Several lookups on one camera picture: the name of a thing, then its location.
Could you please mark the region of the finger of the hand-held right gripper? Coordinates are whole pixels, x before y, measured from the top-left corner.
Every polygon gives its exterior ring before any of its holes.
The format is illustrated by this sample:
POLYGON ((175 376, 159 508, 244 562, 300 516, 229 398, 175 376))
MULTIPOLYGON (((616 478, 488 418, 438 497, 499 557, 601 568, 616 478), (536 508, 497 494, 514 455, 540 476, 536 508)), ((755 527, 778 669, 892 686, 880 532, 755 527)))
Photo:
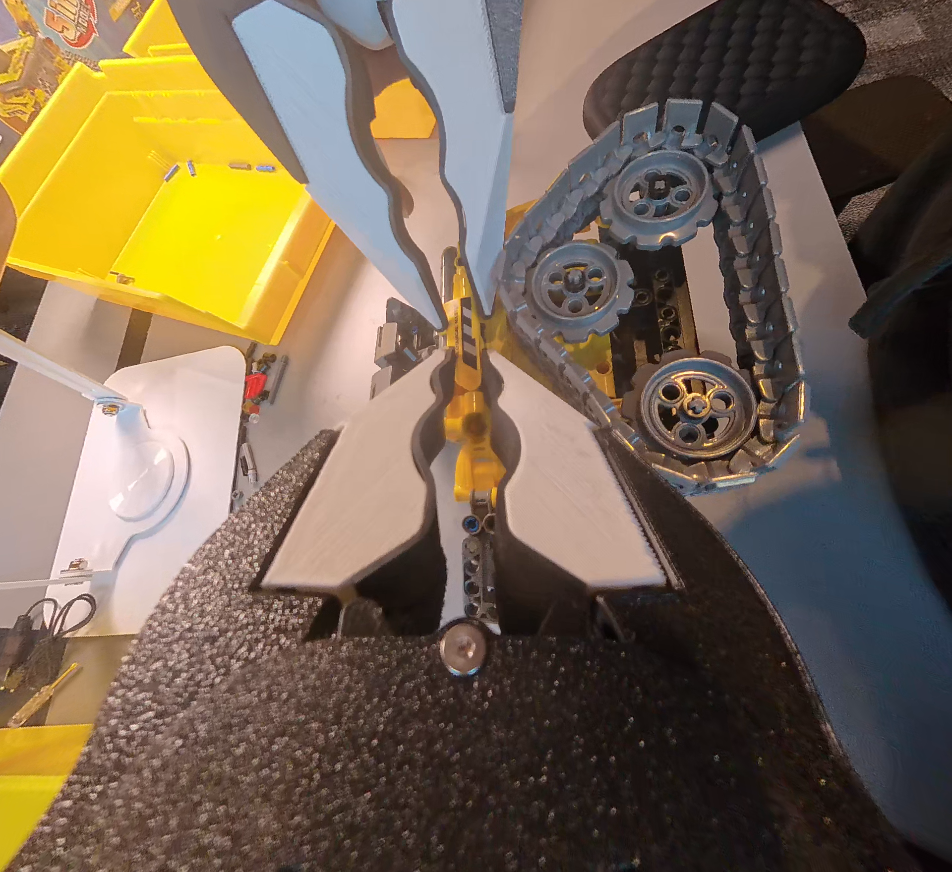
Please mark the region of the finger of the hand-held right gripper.
POLYGON ((363 255, 435 328, 446 314, 428 262, 408 233, 396 180, 369 132, 369 103, 344 37, 292 0, 263 0, 232 21, 306 188, 363 255))
POLYGON ((437 117, 440 176, 482 316, 496 293, 515 109, 515 0, 387 0, 399 56, 437 117))

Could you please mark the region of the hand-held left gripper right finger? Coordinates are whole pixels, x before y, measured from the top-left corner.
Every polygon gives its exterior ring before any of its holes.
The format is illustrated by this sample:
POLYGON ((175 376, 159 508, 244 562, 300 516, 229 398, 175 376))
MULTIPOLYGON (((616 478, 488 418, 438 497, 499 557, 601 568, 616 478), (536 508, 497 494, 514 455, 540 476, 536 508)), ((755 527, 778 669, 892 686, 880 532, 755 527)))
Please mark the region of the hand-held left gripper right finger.
POLYGON ((491 443, 506 470, 495 518, 495 587, 505 633, 531 635, 549 614, 583 623, 599 594, 680 589, 609 437, 503 355, 484 358, 491 443))

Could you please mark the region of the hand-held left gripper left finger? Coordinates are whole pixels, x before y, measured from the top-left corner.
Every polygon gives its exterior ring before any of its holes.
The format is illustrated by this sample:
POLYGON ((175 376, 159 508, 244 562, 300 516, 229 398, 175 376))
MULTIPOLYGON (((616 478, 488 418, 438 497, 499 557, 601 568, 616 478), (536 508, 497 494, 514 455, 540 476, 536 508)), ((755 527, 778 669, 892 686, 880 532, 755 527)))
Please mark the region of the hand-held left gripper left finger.
POLYGON ((435 351, 343 426, 279 532, 261 587, 341 601, 351 592, 378 604, 398 633, 436 630, 446 557, 430 468, 445 445, 455 362, 435 351))

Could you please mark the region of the yellow brick toy robot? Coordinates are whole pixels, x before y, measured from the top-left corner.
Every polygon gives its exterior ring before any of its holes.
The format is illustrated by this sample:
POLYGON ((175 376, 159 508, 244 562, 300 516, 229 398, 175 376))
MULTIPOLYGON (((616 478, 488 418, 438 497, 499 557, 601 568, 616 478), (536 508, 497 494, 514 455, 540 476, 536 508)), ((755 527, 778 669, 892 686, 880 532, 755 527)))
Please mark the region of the yellow brick toy robot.
POLYGON ((444 255, 446 344, 457 358, 447 438, 461 443, 467 616, 499 625, 505 465, 490 445, 490 350, 543 385, 684 496, 755 482, 808 409, 768 176, 752 131, 699 100, 626 114, 520 218, 498 261, 501 315, 479 318, 458 250, 444 255), (683 347, 675 250, 711 225, 736 359, 683 347))

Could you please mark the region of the grey desk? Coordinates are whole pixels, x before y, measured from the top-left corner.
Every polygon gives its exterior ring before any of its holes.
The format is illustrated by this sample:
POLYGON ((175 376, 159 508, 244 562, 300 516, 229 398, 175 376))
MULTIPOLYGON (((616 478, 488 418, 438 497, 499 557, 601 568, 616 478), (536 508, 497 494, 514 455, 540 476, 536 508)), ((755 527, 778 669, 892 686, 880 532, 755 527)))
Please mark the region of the grey desk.
MULTIPOLYGON (((713 0, 526 0, 509 200, 543 191, 588 143, 595 77, 713 0)), ((414 198, 408 221, 437 279, 456 215, 438 141, 381 146, 414 198)), ((791 460, 754 485, 694 504, 778 608, 840 743, 887 817, 950 856, 950 611, 889 490, 872 420, 865 343, 848 320, 864 292, 798 126, 760 148, 799 321, 811 414, 791 460)), ((393 287, 340 232, 330 237, 281 343, 277 406, 252 444, 266 480, 367 401, 373 347, 393 287)), ((104 380, 130 311, 48 285, 30 344, 104 380)), ((2 406, 2 578, 51 573, 90 402, 27 370, 2 406)))

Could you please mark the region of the blue robot kit box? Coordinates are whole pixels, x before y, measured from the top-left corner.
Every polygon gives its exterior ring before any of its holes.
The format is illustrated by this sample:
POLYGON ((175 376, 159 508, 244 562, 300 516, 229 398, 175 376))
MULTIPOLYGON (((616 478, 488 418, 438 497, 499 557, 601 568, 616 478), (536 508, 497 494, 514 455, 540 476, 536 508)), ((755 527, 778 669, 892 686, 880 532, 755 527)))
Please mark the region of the blue robot kit box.
POLYGON ((4 148, 53 96, 73 64, 96 68, 123 47, 152 0, 1 0, 4 148))

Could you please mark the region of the white book stand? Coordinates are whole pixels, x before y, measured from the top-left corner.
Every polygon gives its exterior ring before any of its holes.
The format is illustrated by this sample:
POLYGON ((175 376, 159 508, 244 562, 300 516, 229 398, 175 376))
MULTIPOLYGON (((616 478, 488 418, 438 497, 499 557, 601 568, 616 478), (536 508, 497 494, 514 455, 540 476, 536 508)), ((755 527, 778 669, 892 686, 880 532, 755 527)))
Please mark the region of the white book stand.
MULTIPOLYGON (((82 636, 137 633, 150 611, 231 510, 244 357, 231 346, 142 363, 114 372, 125 329, 101 355, 79 342, 41 341, 34 321, 29 344, 62 365, 99 379, 140 403, 152 426, 180 437, 189 474, 184 496, 152 533, 130 541, 118 565, 87 588, 98 608, 82 636)), ((68 500, 77 475, 91 486, 92 461, 81 450, 108 424, 100 410, 30 369, 18 369, 2 406, 2 581, 43 581, 83 555, 60 542, 64 521, 80 502, 68 500)))

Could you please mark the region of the person's black printed hoodie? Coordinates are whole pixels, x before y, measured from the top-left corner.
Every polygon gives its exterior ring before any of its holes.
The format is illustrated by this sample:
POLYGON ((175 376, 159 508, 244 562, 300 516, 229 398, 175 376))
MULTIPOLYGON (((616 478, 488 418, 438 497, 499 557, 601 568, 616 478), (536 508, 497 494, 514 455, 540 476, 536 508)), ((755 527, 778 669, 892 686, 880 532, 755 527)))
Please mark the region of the person's black printed hoodie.
POLYGON ((887 475, 922 559, 951 599, 951 134, 887 189, 850 245, 887 475))

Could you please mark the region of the yellow screwdriver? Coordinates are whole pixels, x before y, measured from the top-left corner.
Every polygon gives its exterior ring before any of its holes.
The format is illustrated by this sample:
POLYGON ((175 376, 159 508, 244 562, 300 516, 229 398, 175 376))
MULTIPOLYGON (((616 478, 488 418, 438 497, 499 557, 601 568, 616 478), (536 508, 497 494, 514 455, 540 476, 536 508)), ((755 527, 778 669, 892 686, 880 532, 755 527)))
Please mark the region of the yellow screwdriver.
POLYGON ((26 725, 34 715, 50 702, 55 692, 80 669, 80 664, 73 663, 61 673, 56 680, 37 690, 30 699, 10 717, 6 722, 6 728, 18 728, 26 725))

